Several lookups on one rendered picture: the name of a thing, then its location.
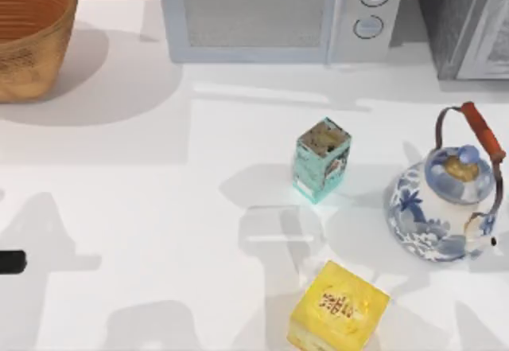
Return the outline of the yellow box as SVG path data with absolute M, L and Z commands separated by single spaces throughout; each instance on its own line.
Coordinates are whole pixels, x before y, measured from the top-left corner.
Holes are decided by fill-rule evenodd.
M 295 306 L 287 333 L 300 351 L 362 351 L 389 295 L 329 260 Z

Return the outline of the pale microwave oven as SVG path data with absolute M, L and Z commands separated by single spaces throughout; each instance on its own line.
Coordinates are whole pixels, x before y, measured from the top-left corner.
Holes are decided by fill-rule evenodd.
M 332 65 L 376 63 L 390 46 L 401 0 L 367 7 L 342 0 Z M 161 0 L 169 55 L 176 63 L 326 64 L 334 0 Z M 370 15 L 382 33 L 359 39 Z

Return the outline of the brown woven basket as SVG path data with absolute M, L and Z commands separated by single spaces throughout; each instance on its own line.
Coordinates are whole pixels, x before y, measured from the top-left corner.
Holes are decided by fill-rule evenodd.
M 45 96 L 56 83 L 78 0 L 0 0 L 0 103 Z

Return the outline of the blue and white teapot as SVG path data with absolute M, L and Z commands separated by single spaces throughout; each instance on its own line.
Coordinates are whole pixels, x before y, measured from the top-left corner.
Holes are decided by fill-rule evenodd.
M 473 145 L 444 146 L 443 123 L 450 111 L 465 117 L 488 160 Z M 394 184 L 386 216 L 395 239 L 408 252 L 435 263 L 476 259 L 495 246 L 505 157 L 474 103 L 444 108 L 435 124 L 434 148 Z

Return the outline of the teal carton box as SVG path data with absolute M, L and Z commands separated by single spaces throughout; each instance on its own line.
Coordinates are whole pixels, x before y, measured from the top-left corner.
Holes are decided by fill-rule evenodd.
M 296 141 L 293 186 L 314 204 L 321 202 L 341 182 L 352 143 L 351 135 L 328 117 Z

